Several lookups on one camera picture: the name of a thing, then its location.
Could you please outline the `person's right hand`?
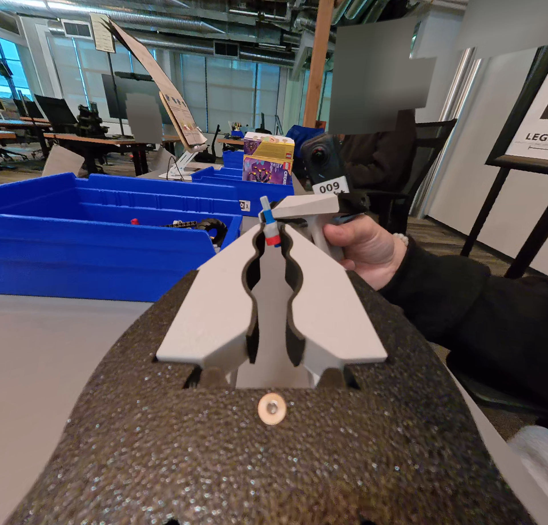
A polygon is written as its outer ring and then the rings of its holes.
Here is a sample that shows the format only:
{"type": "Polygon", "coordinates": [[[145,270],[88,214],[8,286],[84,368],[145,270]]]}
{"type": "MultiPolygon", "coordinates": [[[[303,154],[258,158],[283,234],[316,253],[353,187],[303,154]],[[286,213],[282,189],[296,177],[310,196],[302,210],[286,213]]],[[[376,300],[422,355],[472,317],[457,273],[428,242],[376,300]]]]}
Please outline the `person's right hand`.
{"type": "Polygon", "coordinates": [[[341,265],[377,291],[392,280],[407,253],[402,238],[389,233],[366,215],[342,225],[326,224],[323,234],[332,246],[342,248],[341,265]]]}

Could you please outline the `wooden display board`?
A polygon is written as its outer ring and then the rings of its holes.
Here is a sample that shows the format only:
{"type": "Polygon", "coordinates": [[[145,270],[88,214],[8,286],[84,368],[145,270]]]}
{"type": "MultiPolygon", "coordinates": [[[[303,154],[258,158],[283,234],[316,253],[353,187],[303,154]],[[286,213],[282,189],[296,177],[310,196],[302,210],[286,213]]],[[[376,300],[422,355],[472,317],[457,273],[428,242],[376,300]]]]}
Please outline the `wooden display board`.
{"type": "Polygon", "coordinates": [[[107,28],[145,67],[159,88],[161,102],[175,127],[178,137],[189,152],[202,152],[207,147],[207,138],[196,124],[182,95],[167,77],[154,56],[133,36],[127,34],[109,18],[107,28]]]}

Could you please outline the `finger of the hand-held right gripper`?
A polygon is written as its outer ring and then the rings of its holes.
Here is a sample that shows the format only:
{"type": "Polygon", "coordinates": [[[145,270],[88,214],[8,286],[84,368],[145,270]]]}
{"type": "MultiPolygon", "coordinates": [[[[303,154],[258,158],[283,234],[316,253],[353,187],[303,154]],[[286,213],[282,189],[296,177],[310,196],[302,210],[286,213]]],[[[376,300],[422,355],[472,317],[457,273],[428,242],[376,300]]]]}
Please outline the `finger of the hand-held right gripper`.
{"type": "Polygon", "coordinates": [[[322,214],[339,213],[336,195],[290,195],[272,208],[275,220],[307,218],[322,214]]]}

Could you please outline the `white paper sign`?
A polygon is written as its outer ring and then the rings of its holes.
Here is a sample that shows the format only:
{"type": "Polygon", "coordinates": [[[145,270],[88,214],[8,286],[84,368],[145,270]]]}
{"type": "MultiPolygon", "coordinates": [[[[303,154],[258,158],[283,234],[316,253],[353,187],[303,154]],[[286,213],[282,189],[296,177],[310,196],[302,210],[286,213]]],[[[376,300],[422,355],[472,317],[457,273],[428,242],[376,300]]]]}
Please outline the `white paper sign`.
{"type": "Polygon", "coordinates": [[[114,37],[110,30],[110,18],[105,14],[90,13],[92,34],[97,51],[115,54],[114,37]]]}

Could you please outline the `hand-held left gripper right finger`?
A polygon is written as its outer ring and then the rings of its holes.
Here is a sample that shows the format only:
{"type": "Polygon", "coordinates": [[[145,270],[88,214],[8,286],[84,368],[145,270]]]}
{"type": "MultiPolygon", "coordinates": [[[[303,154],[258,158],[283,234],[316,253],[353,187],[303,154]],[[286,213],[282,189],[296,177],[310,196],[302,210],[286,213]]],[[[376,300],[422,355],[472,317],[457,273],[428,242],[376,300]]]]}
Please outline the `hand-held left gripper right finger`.
{"type": "Polygon", "coordinates": [[[285,340],[312,386],[329,369],[387,359],[380,338],[343,266],[290,225],[283,225],[287,305],[285,340]]]}

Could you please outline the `silver ventilation duct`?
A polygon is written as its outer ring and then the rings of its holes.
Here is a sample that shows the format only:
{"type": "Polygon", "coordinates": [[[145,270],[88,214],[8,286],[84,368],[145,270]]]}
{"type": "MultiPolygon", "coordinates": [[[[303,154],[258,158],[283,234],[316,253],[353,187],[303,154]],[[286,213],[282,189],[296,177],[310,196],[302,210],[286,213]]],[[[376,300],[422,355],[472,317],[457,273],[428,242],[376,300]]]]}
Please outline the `silver ventilation duct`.
{"type": "Polygon", "coordinates": [[[278,42],[285,15],[229,6],[228,0],[1,0],[1,10],[48,19],[105,15],[127,29],[147,29],[245,42],[278,42]]]}

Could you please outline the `black mesh office chair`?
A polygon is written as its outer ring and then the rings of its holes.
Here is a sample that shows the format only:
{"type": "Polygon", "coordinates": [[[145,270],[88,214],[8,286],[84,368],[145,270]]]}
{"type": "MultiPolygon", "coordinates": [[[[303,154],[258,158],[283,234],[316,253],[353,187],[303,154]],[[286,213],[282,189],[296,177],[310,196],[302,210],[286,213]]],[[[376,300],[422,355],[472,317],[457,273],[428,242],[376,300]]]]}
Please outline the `black mesh office chair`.
{"type": "Polygon", "coordinates": [[[457,119],[417,123],[414,149],[407,159],[406,168],[394,189],[367,190],[378,212],[381,227],[392,233],[405,234],[408,214],[419,187],[456,125],[457,119]]]}

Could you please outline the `black easel stand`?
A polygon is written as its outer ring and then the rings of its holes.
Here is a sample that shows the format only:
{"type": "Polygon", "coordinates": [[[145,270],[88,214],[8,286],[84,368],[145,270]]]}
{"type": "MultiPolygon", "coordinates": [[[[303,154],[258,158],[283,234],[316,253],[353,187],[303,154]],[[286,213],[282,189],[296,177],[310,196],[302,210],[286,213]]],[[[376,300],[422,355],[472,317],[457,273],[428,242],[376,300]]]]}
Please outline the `black easel stand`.
{"type": "MultiPolygon", "coordinates": [[[[497,177],[480,209],[480,212],[474,222],[470,234],[460,252],[461,256],[468,257],[472,248],[483,228],[488,215],[490,214],[493,205],[505,183],[511,170],[524,171],[527,173],[547,174],[547,160],[534,159],[526,157],[517,157],[512,155],[502,155],[496,159],[490,159],[485,162],[486,165],[499,168],[497,177]]],[[[541,247],[547,241],[547,210],[538,220],[537,224],[531,231],[531,234],[520,249],[516,258],[506,271],[504,277],[507,279],[518,279],[522,277],[526,270],[531,265],[532,260],[536,257],[541,247]]]]}

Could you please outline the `white board stand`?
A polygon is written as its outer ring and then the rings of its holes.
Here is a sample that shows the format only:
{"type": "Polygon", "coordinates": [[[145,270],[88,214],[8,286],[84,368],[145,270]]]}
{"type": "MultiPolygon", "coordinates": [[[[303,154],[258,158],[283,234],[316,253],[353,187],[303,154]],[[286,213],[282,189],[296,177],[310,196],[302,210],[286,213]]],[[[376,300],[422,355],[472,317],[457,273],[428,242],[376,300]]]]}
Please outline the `white board stand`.
{"type": "Polygon", "coordinates": [[[198,153],[207,150],[207,145],[197,145],[190,150],[185,151],[179,158],[171,155],[165,175],[161,175],[166,180],[185,180],[185,177],[190,177],[190,173],[186,172],[188,164],[195,159],[198,153]]]}

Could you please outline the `blue plastic storage bin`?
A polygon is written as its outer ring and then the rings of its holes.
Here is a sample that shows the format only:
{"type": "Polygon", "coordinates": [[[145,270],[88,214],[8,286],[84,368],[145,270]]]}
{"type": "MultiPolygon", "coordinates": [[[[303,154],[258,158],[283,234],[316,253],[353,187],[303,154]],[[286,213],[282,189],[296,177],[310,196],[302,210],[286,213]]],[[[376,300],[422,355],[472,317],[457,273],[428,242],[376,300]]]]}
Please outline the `blue plastic storage bin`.
{"type": "Polygon", "coordinates": [[[1,185],[1,294],[155,302],[216,254],[203,230],[159,226],[207,218],[228,227],[220,249],[239,236],[234,187],[72,173],[1,185]]]}
{"type": "Polygon", "coordinates": [[[223,152],[223,167],[216,169],[208,167],[194,173],[193,182],[211,185],[226,185],[236,189],[239,200],[259,202],[261,196],[267,196],[270,201],[281,200],[294,195],[293,182],[291,185],[276,185],[269,183],[251,182],[242,180],[243,151],[223,152]]]}

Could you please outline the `pile of loose lego pieces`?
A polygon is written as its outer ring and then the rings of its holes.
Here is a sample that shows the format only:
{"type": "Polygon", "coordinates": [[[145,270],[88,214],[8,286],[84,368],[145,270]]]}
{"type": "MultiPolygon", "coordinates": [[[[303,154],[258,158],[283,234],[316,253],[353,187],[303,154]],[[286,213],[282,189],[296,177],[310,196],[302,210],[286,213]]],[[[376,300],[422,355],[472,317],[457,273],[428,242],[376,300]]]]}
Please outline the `pile of loose lego pieces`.
{"type": "MultiPolygon", "coordinates": [[[[130,224],[133,226],[140,226],[141,223],[137,218],[131,219],[130,224]]],[[[174,220],[170,224],[160,225],[160,228],[183,228],[183,229],[196,229],[198,222],[196,221],[182,221],[174,220]]]]}

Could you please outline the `wooden post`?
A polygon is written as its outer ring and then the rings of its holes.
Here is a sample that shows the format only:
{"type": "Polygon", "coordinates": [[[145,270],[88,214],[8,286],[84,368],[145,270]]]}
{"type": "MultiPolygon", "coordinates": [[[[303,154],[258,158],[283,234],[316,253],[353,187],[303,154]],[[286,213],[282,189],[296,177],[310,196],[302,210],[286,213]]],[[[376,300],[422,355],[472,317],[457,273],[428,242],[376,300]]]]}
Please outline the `wooden post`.
{"type": "Polygon", "coordinates": [[[331,31],[334,0],[319,0],[303,126],[315,127],[331,31]]]}

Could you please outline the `yellow lego box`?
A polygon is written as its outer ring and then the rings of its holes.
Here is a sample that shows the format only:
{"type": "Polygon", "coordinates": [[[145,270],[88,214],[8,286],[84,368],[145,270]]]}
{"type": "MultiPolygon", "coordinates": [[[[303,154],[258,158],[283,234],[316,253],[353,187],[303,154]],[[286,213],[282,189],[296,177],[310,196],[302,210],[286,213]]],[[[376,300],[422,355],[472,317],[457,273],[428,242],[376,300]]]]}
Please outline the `yellow lego box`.
{"type": "Polygon", "coordinates": [[[293,160],[295,143],[286,136],[247,132],[243,147],[244,155],[283,162],[293,160]]]}

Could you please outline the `black lego tyre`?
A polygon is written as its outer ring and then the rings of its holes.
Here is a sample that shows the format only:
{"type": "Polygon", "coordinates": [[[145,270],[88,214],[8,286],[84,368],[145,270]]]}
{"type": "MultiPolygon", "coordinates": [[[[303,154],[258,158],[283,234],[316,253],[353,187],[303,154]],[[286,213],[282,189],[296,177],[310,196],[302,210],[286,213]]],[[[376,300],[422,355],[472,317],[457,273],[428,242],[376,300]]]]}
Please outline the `black lego tyre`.
{"type": "Polygon", "coordinates": [[[217,218],[203,219],[197,223],[195,228],[205,231],[208,234],[212,245],[217,248],[221,248],[228,232],[227,225],[217,218]]]}

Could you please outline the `black framed sign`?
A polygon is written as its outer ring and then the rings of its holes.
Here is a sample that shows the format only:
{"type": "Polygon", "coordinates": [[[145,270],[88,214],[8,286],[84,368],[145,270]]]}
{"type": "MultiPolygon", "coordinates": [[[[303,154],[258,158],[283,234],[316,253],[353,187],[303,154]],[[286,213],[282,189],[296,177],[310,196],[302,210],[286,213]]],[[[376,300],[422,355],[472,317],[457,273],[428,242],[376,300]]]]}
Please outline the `black framed sign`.
{"type": "Polygon", "coordinates": [[[547,46],[538,48],[486,165],[547,173],[547,46]]]}

